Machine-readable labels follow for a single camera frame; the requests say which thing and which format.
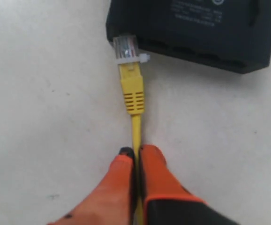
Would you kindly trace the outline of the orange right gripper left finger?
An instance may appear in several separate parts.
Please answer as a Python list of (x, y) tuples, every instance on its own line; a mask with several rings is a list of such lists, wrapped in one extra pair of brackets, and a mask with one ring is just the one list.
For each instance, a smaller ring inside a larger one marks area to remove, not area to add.
[(131, 225), (135, 213), (135, 155), (120, 149), (95, 189), (53, 225)]

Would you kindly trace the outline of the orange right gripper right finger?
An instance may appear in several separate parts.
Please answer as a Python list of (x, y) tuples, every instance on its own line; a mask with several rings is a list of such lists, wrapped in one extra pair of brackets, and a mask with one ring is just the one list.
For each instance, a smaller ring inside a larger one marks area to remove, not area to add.
[(190, 193), (166, 165), (162, 151), (144, 145), (139, 151), (143, 221), (146, 225), (234, 225)]

